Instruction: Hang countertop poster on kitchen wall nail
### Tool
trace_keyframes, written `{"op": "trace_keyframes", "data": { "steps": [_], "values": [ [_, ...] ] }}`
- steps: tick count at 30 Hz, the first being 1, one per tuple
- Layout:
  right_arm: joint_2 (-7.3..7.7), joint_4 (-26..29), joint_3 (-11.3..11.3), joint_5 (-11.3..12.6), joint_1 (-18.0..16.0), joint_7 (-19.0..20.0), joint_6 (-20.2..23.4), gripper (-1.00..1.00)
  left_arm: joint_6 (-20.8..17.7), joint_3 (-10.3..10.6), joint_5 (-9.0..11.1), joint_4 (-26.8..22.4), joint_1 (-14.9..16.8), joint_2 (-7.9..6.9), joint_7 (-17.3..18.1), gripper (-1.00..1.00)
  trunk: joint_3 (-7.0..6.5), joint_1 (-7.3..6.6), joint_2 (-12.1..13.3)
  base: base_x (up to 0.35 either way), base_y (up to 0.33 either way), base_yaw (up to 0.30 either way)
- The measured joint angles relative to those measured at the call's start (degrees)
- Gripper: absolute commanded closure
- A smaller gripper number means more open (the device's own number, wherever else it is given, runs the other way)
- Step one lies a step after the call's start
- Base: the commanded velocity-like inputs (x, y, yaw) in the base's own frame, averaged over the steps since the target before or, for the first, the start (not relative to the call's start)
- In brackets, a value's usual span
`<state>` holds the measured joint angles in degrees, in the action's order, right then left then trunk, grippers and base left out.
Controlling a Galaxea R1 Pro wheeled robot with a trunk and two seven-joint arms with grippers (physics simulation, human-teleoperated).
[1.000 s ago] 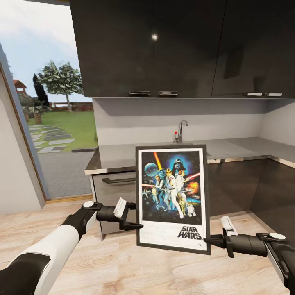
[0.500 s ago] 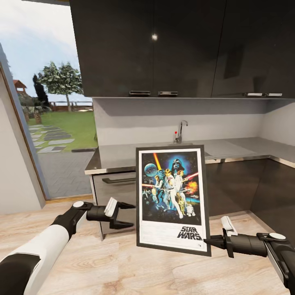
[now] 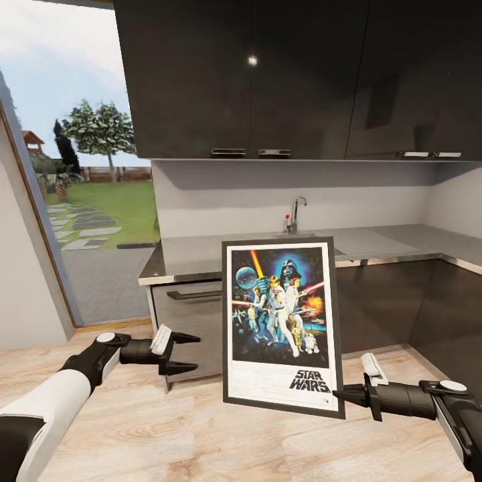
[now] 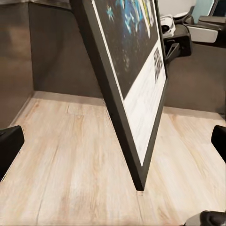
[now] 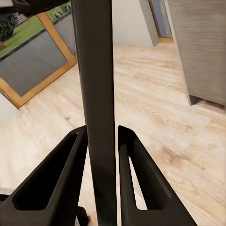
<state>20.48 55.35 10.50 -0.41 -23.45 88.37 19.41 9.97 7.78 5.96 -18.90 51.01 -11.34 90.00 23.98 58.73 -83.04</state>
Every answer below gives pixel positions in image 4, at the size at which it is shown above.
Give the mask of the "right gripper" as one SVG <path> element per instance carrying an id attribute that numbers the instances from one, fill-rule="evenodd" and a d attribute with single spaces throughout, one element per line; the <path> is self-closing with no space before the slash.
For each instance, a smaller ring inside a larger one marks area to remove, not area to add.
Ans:
<path id="1" fill-rule="evenodd" d="M 190 33 L 186 33 L 181 28 L 176 27 L 174 36 L 163 40 L 166 54 L 165 64 L 169 64 L 176 58 L 191 56 L 192 40 Z"/>

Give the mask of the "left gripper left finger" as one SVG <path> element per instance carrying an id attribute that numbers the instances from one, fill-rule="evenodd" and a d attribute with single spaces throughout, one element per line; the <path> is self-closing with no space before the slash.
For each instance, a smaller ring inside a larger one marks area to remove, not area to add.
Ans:
<path id="1" fill-rule="evenodd" d="M 21 126 L 0 130 L 0 181 L 24 144 Z"/>

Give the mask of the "poster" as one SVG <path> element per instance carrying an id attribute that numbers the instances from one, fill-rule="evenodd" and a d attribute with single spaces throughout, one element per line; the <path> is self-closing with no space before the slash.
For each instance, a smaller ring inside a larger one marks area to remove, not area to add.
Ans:
<path id="1" fill-rule="evenodd" d="M 169 76 L 158 0 L 69 0 L 124 158 L 144 191 Z"/>

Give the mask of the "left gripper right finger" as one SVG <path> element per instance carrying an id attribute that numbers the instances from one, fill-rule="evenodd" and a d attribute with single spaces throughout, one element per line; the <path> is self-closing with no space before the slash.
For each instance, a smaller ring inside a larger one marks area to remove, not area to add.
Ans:
<path id="1" fill-rule="evenodd" d="M 211 142 L 226 163 L 226 127 L 215 126 L 212 132 Z"/>

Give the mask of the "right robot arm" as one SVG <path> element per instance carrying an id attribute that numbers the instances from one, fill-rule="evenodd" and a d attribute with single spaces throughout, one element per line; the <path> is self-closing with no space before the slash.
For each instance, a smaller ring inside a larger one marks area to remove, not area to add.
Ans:
<path id="1" fill-rule="evenodd" d="M 192 43 L 226 48 L 226 17 L 200 16 L 197 25 L 189 12 L 162 15 L 161 29 L 164 40 L 165 64 L 180 57 L 191 56 Z"/>

